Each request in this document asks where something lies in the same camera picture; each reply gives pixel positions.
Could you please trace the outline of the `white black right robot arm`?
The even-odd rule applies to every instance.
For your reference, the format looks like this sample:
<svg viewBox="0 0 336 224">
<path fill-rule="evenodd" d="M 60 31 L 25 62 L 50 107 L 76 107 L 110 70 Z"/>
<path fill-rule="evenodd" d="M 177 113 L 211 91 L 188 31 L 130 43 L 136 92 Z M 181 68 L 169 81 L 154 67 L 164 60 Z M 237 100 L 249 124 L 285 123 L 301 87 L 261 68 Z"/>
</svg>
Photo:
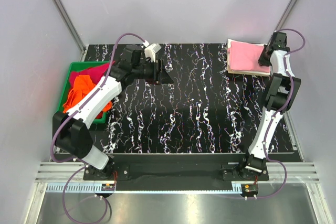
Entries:
<svg viewBox="0 0 336 224">
<path fill-rule="evenodd" d="M 302 45 L 295 50 L 287 46 L 286 32 L 292 31 L 302 39 Z M 254 140 L 238 167 L 238 174 L 244 180 L 261 176 L 269 161 L 268 150 L 274 132 L 283 115 L 292 107 L 301 86 L 301 79 L 296 78 L 291 65 L 292 53 L 305 46 L 304 36 L 294 29 L 280 29 L 273 32 L 271 39 L 259 57 L 261 66 L 270 67 L 270 79 L 262 95 L 262 117 Z"/>
</svg>

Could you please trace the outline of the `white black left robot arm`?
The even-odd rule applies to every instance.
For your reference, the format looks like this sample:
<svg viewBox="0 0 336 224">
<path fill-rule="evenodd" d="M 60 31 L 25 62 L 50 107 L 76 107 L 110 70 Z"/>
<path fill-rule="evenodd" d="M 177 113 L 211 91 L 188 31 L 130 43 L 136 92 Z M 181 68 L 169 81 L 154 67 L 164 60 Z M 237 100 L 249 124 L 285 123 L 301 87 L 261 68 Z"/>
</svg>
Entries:
<svg viewBox="0 0 336 224">
<path fill-rule="evenodd" d="M 92 91 L 67 112 L 54 114 L 52 147 L 91 165 L 99 178 L 109 179 L 113 175 L 112 158 L 94 146 L 89 129 L 108 102 L 135 80 L 143 79 L 153 85 L 173 83 L 162 59 L 156 56 L 160 49 L 160 44 L 147 42 L 141 47 L 127 45 Z"/>
</svg>

